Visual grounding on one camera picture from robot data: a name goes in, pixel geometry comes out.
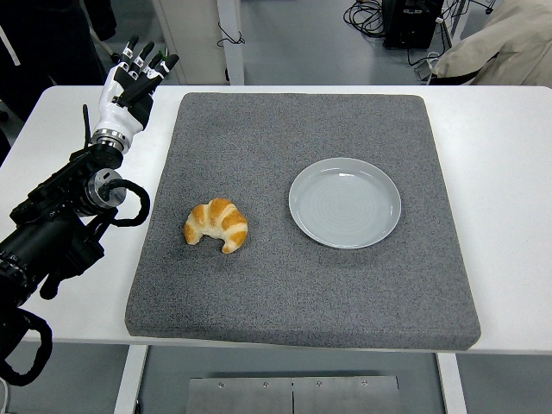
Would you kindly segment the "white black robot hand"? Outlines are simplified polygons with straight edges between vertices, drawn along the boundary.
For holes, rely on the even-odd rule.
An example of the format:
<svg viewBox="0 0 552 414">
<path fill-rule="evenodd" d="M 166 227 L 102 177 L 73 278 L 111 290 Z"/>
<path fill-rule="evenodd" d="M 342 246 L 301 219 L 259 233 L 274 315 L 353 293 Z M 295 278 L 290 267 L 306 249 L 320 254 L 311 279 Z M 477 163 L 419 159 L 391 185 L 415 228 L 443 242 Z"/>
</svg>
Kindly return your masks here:
<svg viewBox="0 0 552 414">
<path fill-rule="evenodd" d="M 128 145 L 147 126 L 157 87 L 179 62 L 176 54 L 158 52 L 151 60 L 154 43 L 135 52 L 138 37 L 130 38 L 117 64 L 108 73 L 100 97 L 100 121 L 92 140 L 119 140 Z"/>
</svg>

